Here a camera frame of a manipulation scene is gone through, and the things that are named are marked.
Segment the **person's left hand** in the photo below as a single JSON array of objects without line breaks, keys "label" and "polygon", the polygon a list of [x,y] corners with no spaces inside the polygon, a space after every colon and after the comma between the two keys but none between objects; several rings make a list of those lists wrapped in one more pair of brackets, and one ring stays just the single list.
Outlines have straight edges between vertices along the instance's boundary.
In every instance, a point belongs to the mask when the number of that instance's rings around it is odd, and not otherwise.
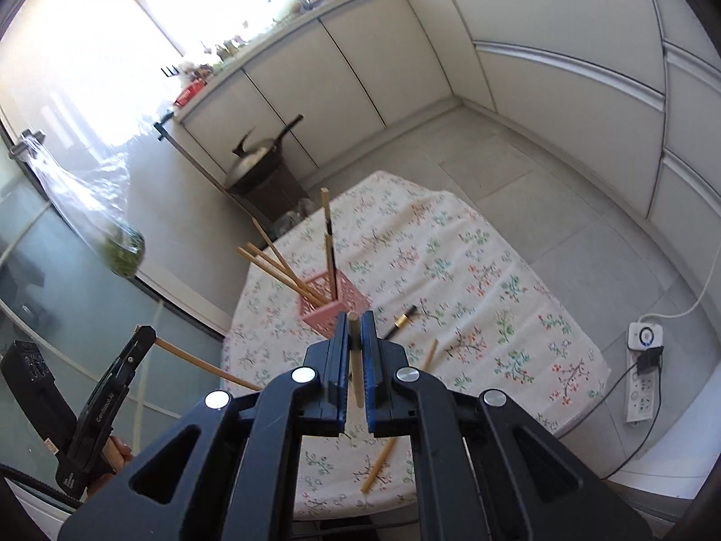
[{"label": "person's left hand", "polygon": [[112,478],[119,475],[125,466],[133,459],[132,449],[129,445],[121,440],[120,437],[110,436],[103,448],[103,458],[109,463],[111,472],[101,474],[93,484],[87,487],[87,497],[91,498],[100,489],[108,484]]}]

